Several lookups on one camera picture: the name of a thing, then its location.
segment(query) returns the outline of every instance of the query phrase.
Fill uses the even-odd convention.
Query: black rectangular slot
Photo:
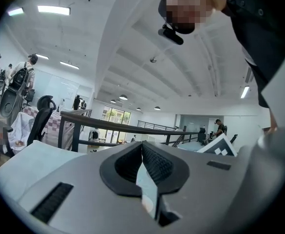
[[[228,171],[231,167],[231,165],[228,165],[228,164],[224,164],[224,163],[220,163],[220,162],[216,162],[216,161],[209,161],[207,163],[208,166],[212,166],[212,167],[215,167],[215,168],[219,168],[219,169],[222,169],[222,170],[226,170]]]
[[[73,185],[59,183],[55,188],[35,207],[31,214],[42,221],[48,223],[53,214],[58,210],[73,188]]]

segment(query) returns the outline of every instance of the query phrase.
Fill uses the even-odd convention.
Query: gray device
[[[135,184],[142,162],[158,187],[154,219]],[[256,218],[284,180],[285,129],[237,157],[143,141],[75,158],[10,206],[37,233],[229,233]]]

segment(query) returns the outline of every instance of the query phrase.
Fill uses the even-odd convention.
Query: ceiling
[[[181,35],[182,46],[158,35],[164,20],[158,14],[160,0],[149,0],[143,11],[124,30],[119,41],[105,44],[116,46],[107,71],[98,64],[103,34],[118,34],[113,26],[112,11],[120,0],[17,0],[10,9],[22,7],[23,15],[5,16],[5,23],[27,53],[48,56],[40,65],[52,66],[56,71],[78,74],[80,84],[94,87],[99,71],[103,81],[95,97],[109,102],[121,94],[128,101],[118,104],[129,109],[153,108],[161,101],[178,98],[239,99],[245,83],[248,66],[241,46],[236,40],[230,19],[216,12],[190,35]],[[39,13],[37,5],[71,8],[70,16]],[[59,61],[78,66],[79,70],[63,66]],[[257,99],[255,81],[250,84],[247,99]]]

